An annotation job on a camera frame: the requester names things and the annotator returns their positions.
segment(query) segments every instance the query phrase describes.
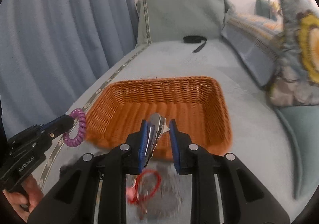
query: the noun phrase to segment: blue gripper pad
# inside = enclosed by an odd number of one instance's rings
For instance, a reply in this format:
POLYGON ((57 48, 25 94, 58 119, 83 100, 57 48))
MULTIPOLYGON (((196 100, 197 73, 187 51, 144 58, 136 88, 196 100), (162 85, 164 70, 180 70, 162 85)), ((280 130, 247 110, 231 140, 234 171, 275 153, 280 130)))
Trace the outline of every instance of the blue gripper pad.
POLYGON ((145 152, 147 147, 147 121, 142 122, 143 127, 141 131, 141 145, 138 152, 138 170, 141 173, 145 166, 145 152))
POLYGON ((178 143, 177 143, 176 134, 175 134, 175 124, 172 121, 170 121, 169 123, 169 137, 171 140, 174 166, 175 166, 176 172, 179 174, 180 168, 181 168, 180 153, 179 153, 178 143))

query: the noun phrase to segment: basket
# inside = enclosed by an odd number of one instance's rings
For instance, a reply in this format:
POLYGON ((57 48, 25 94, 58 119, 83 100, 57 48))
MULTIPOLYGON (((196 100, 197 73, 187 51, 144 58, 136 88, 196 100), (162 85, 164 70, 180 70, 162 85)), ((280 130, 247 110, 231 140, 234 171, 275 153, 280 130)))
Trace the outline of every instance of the basket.
MULTIPOLYGON (((176 120, 178 130, 210 153, 224 155, 232 144, 228 111, 219 83, 210 77, 121 81, 104 89, 87 114, 86 140, 103 148, 125 143, 153 113, 176 120)), ((155 158, 172 159, 169 133, 155 158)))

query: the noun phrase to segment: curtain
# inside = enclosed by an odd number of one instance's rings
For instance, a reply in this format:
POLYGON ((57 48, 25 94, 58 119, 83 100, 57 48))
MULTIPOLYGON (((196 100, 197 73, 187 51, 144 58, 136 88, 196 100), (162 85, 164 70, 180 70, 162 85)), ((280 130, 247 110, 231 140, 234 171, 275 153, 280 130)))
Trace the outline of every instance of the curtain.
POLYGON ((7 137, 64 114, 136 44, 134 0, 3 0, 0 93, 7 137))

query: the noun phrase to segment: rolled black belt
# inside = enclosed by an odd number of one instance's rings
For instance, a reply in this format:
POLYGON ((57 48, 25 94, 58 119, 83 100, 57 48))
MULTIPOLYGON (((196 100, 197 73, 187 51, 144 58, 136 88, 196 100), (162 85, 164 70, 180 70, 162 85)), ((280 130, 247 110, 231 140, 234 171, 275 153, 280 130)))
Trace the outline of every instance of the rolled black belt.
POLYGON ((183 38, 183 40, 184 40, 184 43, 201 43, 202 40, 205 41, 202 45, 200 45, 197 49, 193 51, 194 53, 201 51, 207 42, 207 38, 202 36, 194 36, 194 35, 186 36, 183 38))

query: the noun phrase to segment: purple coil hair tie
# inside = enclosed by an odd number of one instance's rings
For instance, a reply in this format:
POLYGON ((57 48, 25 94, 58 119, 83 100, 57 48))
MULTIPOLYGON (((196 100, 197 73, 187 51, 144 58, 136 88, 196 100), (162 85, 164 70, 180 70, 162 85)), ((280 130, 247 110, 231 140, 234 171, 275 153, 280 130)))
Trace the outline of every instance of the purple coil hair tie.
POLYGON ((79 120, 79 130, 78 134, 74 139, 70 139, 69 134, 66 132, 63 134, 63 140, 64 143, 69 146, 69 147, 77 147, 80 145, 87 133, 87 120, 85 118, 85 113, 82 109, 75 109, 70 113, 70 116, 73 119, 78 119, 79 120))

